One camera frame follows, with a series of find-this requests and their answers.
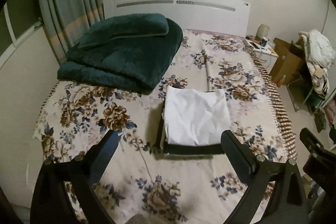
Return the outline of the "white rod on bed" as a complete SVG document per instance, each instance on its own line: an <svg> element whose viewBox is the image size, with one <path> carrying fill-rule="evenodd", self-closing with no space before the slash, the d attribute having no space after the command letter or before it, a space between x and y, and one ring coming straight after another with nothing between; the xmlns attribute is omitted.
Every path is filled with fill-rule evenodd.
<svg viewBox="0 0 336 224"><path fill-rule="evenodd" d="M202 56L204 57L204 65L205 65L205 69L206 69L206 76L207 76L207 90L209 92L212 91L212 87L211 87L211 73L210 73L210 60L209 60L209 56L206 52L206 50L202 50L201 51Z"/></svg>

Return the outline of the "brown cardboard box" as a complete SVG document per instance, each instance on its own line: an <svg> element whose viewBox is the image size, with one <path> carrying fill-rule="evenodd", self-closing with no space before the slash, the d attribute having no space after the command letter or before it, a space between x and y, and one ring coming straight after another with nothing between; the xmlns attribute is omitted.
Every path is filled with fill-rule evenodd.
<svg viewBox="0 0 336 224"><path fill-rule="evenodd" d="M305 63L304 51L279 38L274 38L273 42L278 58L269 74L275 84L285 76L282 84L287 85L299 76Z"/></svg>

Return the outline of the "white bedside table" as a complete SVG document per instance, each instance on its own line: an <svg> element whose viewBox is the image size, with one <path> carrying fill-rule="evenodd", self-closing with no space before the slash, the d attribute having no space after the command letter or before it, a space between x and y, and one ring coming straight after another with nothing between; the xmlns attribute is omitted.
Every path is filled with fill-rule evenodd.
<svg viewBox="0 0 336 224"><path fill-rule="evenodd" d="M246 39L246 41L254 50L256 57L259 59L262 66L267 70L268 73L270 73L278 59L277 53L273 52L272 48L268 46L262 47L260 44L254 42L253 40Z"/></svg>

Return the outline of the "pile of white clothes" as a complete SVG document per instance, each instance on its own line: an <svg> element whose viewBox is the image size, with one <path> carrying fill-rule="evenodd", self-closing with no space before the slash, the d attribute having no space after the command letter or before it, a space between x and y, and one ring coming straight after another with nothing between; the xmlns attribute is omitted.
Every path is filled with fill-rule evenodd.
<svg viewBox="0 0 336 224"><path fill-rule="evenodd" d="M305 61L310 73L311 81L315 92L325 96L329 89L328 69L335 60L335 50L333 50L328 38L318 30L298 33L297 45L305 53Z"/></svg>

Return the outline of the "dark green folded blanket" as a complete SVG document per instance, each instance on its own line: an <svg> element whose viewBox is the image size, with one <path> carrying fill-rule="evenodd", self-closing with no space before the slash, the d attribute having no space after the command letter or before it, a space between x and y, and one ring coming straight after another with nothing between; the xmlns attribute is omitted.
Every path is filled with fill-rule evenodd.
<svg viewBox="0 0 336 224"><path fill-rule="evenodd" d="M181 27L162 14L114 16L77 39L57 77L147 94L168 70L182 38Z"/></svg>

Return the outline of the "white headboard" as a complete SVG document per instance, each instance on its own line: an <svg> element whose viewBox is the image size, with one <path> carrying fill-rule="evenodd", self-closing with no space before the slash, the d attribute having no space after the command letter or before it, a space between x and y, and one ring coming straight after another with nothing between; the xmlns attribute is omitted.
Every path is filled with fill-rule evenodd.
<svg viewBox="0 0 336 224"><path fill-rule="evenodd" d="M188 30L244 37L250 5L241 0L103 0L104 16L159 13Z"/></svg>

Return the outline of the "small table lamp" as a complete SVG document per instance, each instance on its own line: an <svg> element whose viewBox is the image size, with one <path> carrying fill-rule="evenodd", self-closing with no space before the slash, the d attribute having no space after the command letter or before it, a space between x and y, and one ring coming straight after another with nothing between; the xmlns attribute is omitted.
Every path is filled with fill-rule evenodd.
<svg viewBox="0 0 336 224"><path fill-rule="evenodd" d="M260 24L256 32L256 37L259 38L260 40L263 38L268 38L269 31L270 31L269 26L267 26L266 24Z"/></svg>

